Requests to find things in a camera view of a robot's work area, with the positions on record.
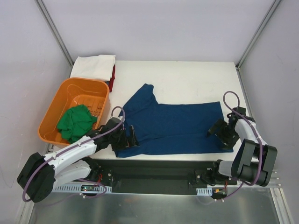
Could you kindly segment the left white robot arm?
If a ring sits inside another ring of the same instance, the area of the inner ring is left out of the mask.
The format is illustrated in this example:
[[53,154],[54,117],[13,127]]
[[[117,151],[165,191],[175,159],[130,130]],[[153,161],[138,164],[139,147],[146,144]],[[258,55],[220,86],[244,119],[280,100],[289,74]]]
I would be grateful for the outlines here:
[[17,177],[23,201],[40,202],[55,187],[71,181],[99,185],[102,172],[90,156],[108,146],[119,152],[139,145],[133,125],[125,126],[124,121],[123,117],[112,117],[65,148],[45,155],[32,154]]

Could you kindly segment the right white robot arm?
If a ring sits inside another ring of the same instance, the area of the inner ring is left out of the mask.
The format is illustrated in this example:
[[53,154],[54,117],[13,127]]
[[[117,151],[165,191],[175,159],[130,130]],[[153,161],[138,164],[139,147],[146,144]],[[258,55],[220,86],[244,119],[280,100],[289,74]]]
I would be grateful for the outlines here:
[[233,161],[217,160],[207,172],[215,184],[232,178],[249,186],[265,187],[271,179],[278,151],[266,143],[256,128],[255,120],[246,115],[246,109],[235,107],[227,115],[228,122],[218,119],[208,130],[207,137],[214,135],[220,140],[222,150],[228,151],[240,140],[241,146]]

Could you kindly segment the blue t shirt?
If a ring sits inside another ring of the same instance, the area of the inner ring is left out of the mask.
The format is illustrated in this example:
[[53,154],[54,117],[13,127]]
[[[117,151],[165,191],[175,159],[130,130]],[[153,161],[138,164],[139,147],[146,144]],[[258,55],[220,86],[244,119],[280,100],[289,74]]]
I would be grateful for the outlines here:
[[208,130],[223,119],[220,102],[168,105],[156,101],[154,86],[144,84],[123,106],[126,133],[133,126],[138,146],[116,151],[120,158],[166,154],[224,153],[222,142]]

